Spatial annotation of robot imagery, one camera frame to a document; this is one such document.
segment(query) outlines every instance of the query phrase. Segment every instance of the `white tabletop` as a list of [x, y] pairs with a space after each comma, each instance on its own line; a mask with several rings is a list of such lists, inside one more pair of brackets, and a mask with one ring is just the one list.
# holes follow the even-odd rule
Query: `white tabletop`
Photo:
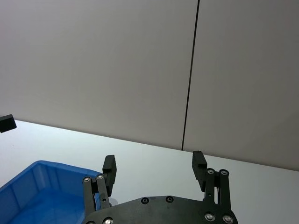
[[[37, 160], [101, 171], [105, 156], [114, 154], [112, 205], [143, 196], [204, 197], [191, 167], [192, 153], [22, 121], [16, 124], [16, 129], [0, 134], [0, 186]], [[232, 210], [240, 224], [299, 223], [299, 172], [213, 156], [206, 160], [208, 167], [230, 172]]]

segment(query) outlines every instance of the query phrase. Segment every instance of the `blue plastic bin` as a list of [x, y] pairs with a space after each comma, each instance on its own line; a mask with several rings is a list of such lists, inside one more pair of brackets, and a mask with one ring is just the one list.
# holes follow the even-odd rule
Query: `blue plastic bin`
[[0, 224], [81, 224], [82, 180], [98, 174], [62, 163], [33, 163], [0, 188]]

